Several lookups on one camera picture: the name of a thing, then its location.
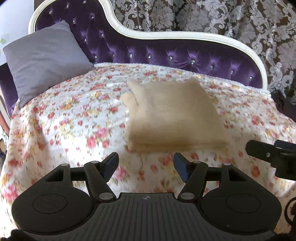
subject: folded beige towel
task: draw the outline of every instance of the folded beige towel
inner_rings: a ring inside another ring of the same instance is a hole
[[[198,80],[141,84],[128,81],[128,148],[139,153],[225,147],[219,115]]]

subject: black gripper base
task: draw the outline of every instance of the black gripper base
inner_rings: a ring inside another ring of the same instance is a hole
[[[274,236],[272,231],[226,233],[209,224],[194,204],[178,201],[173,193],[122,193],[114,202],[99,204],[91,218],[72,231],[27,234],[37,241],[264,241]]]

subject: floral blanket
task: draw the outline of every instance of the floral blanket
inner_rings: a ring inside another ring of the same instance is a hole
[[[211,97],[231,145],[225,151],[192,150],[182,154],[211,167],[232,163],[276,195],[283,208],[296,196],[295,182],[274,176],[269,163],[245,152],[256,139],[273,144],[276,139],[296,141],[296,123],[280,114],[268,91],[178,69],[145,64],[101,64],[89,73],[62,82],[14,110],[8,153],[0,175],[0,237],[16,226],[11,216],[14,199],[61,163],[82,167],[101,161],[111,152],[120,163],[108,185],[120,192],[174,192],[184,183],[173,167],[174,153],[139,155],[129,152],[125,125],[127,108],[120,97],[128,92],[127,80],[184,81],[196,76]],[[73,185],[87,192],[83,182]],[[205,192],[218,187],[208,182]],[[288,231],[282,216],[276,232]]]

